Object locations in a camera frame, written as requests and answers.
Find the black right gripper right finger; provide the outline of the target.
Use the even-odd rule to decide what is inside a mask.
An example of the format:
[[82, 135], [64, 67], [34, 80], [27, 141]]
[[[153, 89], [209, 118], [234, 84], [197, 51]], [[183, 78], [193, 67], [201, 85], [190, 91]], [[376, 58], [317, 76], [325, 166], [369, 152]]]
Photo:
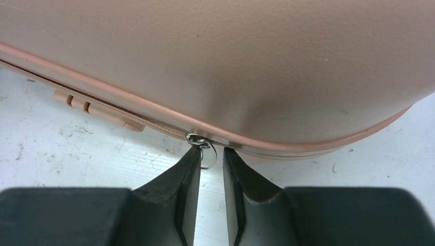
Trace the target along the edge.
[[230, 245], [434, 245], [419, 201], [397, 188], [281, 188], [224, 149]]

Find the pink hard-shell suitcase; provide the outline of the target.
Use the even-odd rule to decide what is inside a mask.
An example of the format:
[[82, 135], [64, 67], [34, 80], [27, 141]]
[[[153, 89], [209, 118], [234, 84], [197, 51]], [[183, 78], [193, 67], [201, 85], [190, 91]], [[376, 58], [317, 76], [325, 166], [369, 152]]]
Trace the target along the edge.
[[311, 158], [434, 92], [434, 1], [1, 1], [1, 65], [132, 131]]

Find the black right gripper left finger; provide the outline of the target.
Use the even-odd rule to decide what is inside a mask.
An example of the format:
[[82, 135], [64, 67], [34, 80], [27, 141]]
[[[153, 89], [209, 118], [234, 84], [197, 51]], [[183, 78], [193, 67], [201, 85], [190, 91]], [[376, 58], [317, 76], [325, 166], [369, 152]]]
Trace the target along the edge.
[[1, 245], [193, 245], [201, 152], [134, 189], [1, 192]]

